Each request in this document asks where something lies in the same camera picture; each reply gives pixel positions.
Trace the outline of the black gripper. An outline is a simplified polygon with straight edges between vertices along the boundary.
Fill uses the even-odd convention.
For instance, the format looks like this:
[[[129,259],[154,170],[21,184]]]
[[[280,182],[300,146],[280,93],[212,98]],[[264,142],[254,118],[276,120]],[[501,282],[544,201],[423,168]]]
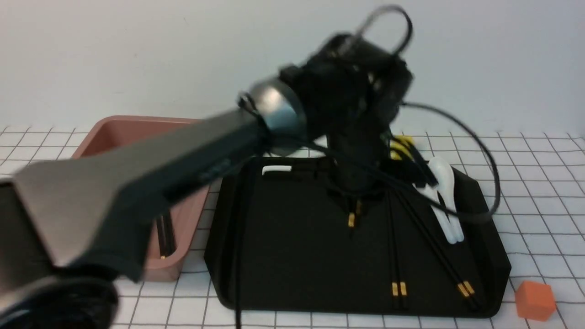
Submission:
[[[387,157],[382,133],[414,77],[403,58],[367,40],[338,54],[349,37],[333,35],[302,65],[281,68],[280,81],[298,96],[309,139],[325,135],[335,152],[375,167]]]

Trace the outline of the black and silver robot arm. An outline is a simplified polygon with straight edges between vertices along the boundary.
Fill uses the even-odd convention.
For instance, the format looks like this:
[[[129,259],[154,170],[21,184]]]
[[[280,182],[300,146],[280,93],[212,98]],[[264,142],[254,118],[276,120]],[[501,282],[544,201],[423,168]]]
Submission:
[[[157,217],[254,156],[286,156],[360,119],[389,124],[411,81],[399,52],[335,35],[253,84],[234,110],[23,167],[1,181],[1,327],[107,329],[113,282],[142,279]]]

